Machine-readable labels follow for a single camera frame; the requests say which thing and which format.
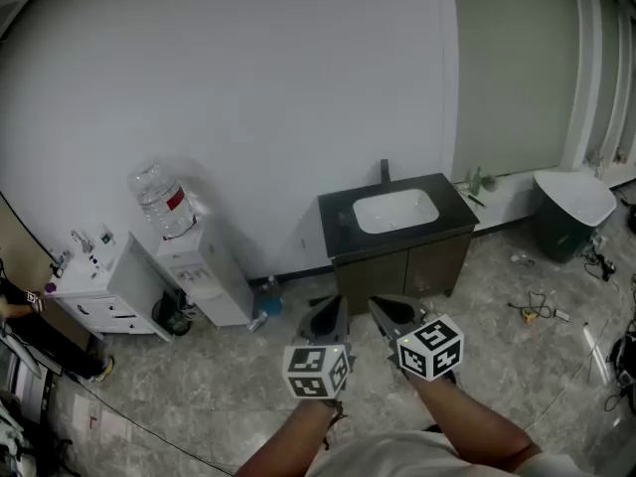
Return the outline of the large clear water jug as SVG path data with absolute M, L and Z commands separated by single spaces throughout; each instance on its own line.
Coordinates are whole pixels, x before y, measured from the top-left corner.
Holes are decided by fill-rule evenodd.
M 127 184 L 149 224 L 163 240 L 181 237 L 196 223 L 182 184 L 159 160 L 140 162 L 129 173 Z

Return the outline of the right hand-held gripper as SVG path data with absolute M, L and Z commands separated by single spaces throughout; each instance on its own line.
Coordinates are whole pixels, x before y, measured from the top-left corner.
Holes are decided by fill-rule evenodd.
M 427 314 L 419 300 L 400 295 L 375 295 L 368 306 L 381 334 L 389 340 L 398 335 L 393 319 L 419 319 Z M 393 341 L 389 360 L 402 371 L 432 382 L 462 363 L 464 347 L 463 332 L 444 314 Z

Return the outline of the white sink basin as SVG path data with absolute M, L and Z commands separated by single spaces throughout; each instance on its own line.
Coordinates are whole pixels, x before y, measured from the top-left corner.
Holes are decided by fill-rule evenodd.
M 408 189 L 357 200 L 354 215 L 360 229 L 379 235 L 435 222 L 439 211 L 420 189 Z

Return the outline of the white window frame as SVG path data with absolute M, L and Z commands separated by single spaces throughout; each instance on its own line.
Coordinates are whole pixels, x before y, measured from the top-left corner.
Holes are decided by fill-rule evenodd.
M 593 123 L 600 104 L 603 66 L 603 19 L 601 0 L 577 0 L 577 78 L 565 145 L 559 165 L 563 170 L 593 175 L 611 188 L 636 180 L 636 129 L 621 146 L 630 114 L 636 116 L 636 0 L 618 4 L 617 77 L 608 126 L 596 160 L 587 161 Z

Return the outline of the black top vanity cabinet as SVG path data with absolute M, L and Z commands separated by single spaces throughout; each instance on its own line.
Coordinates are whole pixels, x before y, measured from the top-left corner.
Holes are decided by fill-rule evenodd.
M 430 197 L 439 211 L 435 222 L 379 235 L 360 229 L 353 210 L 357 200 L 408 189 Z M 338 292 L 351 315 L 367 312 L 374 295 L 452 295 L 478 224 L 441 173 L 324 194 L 318 207 Z

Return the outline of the person's white shirt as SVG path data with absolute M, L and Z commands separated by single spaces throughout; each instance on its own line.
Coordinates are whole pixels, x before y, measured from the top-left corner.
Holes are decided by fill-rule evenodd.
M 439 433 L 397 431 L 348 443 L 318 457 L 306 477 L 599 477 L 566 454 L 542 452 L 513 472 L 469 463 Z

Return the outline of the dark bin with white lid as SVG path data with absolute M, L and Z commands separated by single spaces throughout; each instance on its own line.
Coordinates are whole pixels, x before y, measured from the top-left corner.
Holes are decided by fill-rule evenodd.
M 555 262 L 572 260 L 616 209 L 610 189 L 586 173 L 539 171 L 534 187 L 539 195 L 534 235 Z

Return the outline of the person's left forearm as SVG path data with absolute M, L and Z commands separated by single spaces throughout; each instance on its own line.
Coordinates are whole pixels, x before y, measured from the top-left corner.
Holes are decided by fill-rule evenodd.
M 340 401 L 302 400 L 235 477 L 305 477 L 336 417 L 343 417 Z

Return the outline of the black equipment pile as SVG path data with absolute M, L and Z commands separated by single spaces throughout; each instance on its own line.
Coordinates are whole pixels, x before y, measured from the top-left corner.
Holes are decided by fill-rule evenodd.
M 612 365 L 620 391 L 610 396 L 604 404 L 605 411 L 615 409 L 623 398 L 636 416 L 636 332 L 627 332 L 613 346 L 607 363 Z

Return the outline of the black mesh waste basket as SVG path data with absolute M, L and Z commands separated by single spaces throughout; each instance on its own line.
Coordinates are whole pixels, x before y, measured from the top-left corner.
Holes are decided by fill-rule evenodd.
M 180 309 L 178 301 L 166 291 L 163 292 L 162 298 L 154 304 L 152 318 L 171 336 L 184 336 L 192 326 L 192 322 Z

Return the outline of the blue liquid bottle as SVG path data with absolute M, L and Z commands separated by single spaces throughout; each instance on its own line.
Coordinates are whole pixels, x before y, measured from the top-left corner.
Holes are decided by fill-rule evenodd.
M 258 310 L 268 316 L 280 316 L 283 308 L 282 288 L 273 275 L 258 286 L 257 306 Z

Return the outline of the person's right forearm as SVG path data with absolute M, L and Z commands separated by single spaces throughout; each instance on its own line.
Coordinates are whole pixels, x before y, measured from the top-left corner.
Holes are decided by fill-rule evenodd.
M 432 382 L 406 374 L 432 418 L 462 459 L 514 472 L 541 453 L 516 424 L 446 378 Z

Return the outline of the white drawer cabinet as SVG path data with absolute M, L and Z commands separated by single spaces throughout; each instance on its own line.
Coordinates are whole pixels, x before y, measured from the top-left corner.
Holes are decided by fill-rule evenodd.
M 109 269 L 88 263 L 79 254 L 45 298 L 60 305 L 91 334 L 155 334 L 170 342 L 173 336 L 153 319 L 153 308 L 171 292 L 148 253 L 130 233 L 114 236 L 113 260 Z

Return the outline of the white tube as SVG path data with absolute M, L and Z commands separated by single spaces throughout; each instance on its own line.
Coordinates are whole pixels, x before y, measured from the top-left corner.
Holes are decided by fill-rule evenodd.
M 589 347 L 586 382 L 589 385 L 607 386 L 610 383 L 610 370 L 606 356 L 600 348 L 602 332 L 595 335 L 588 322 L 583 324 L 583 336 Z

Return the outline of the white water dispenser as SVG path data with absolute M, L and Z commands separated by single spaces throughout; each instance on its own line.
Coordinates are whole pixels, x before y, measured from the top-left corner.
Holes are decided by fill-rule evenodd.
M 211 220 L 199 219 L 182 236 L 160 243 L 156 258 L 215 325 L 253 319 L 252 291 Z

